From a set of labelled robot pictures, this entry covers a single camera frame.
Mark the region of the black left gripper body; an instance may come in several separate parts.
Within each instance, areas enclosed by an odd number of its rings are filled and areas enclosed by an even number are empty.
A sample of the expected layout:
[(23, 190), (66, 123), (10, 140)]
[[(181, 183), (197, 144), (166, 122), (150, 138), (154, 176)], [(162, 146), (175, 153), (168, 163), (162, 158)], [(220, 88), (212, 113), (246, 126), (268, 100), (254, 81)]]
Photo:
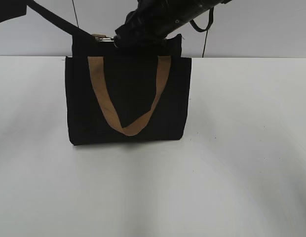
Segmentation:
[(26, 15), (33, 0), (0, 0), (0, 19), (13, 19)]

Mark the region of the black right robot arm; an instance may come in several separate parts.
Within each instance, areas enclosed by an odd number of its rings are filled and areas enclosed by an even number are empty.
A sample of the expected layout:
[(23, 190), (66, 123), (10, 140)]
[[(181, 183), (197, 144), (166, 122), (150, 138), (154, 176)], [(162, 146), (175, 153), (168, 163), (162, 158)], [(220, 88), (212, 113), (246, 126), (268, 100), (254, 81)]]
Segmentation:
[(230, 0), (139, 0), (115, 30), (117, 47), (129, 48), (164, 40), (189, 23), (197, 32), (208, 31), (214, 21), (214, 8)]

